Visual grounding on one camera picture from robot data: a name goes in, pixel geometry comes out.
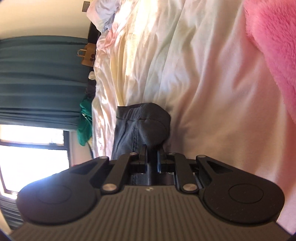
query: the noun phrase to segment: pastel bed sheet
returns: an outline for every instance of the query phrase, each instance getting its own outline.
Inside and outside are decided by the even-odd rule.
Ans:
[[[111,156],[116,107],[154,102],[172,117],[165,149],[204,154],[277,183],[278,222],[296,232],[296,127],[241,0],[125,0],[97,43],[94,155]]]

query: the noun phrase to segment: pillow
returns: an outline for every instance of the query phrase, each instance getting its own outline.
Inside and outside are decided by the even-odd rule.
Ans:
[[[87,17],[102,33],[110,29],[121,0],[93,0],[87,10]]]

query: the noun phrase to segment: wall outlet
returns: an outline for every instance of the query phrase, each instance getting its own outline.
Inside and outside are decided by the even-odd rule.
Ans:
[[[83,6],[82,6],[82,11],[83,11],[83,12],[87,12],[87,10],[88,10],[90,4],[91,4],[91,2],[86,2],[86,1],[84,1],[84,2],[83,2]]]

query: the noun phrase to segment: window frame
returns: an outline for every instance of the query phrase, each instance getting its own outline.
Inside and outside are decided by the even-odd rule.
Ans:
[[[48,149],[48,150],[66,150],[68,155],[68,162],[69,167],[71,166],[71,160],[70,160],[70,135],[68,131],[63,131],[64,136],[64,144],[63,145],[57,145],[54,143],[50,144],[23,144],[23,143],[13,143],[13,142],[4,142],[0,139],[0,145],[2,146],[14,146],[14,147],[24,147],[24,148],[34,148],[34,149]],[[4,189],[4,193],[6,194],[18,194],[18,192],[10,191],[6,188],[4,179],[2,176],[1,166],[0,166],[0,179],[1,183]]]

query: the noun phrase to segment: teal curtain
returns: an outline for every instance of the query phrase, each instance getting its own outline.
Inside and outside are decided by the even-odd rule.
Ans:
[[[77,129],[89,67],[87,39],[29,36],[0,40],[0,124]]]

